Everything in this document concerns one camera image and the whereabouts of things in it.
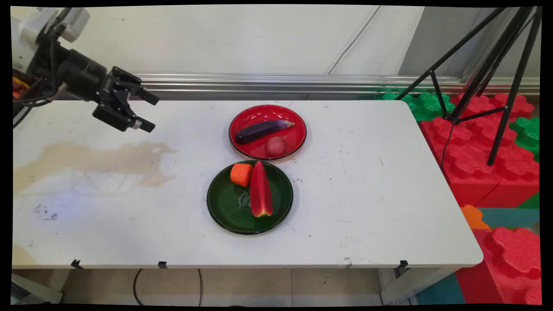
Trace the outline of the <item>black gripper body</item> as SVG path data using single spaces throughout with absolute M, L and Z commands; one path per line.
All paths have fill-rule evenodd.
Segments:
M 95 114 L 129 114 L 131 96 L 142 97 L 141 79 L 114 66 L 111 70 L 89 57 L 65 48 L 55 49 L 57 82 L 69 94 L 98 104 Z

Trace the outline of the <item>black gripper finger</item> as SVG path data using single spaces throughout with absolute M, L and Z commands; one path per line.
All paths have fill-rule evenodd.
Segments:
M 125 132 L 128 129 L 152 132 L 156 125 L 144 118 L 138 117 L 126 106 L 113 108 L 108 104 L 98 104 L 92 115 L 109 126 Z
M 112 67 L 112 76 L 115 78 L 113 91 L 127 91 L 131 96 L 137 96 L 151 105 L 158 104 L 158 96 L 146 89 L 139 77 L 119 67 Z

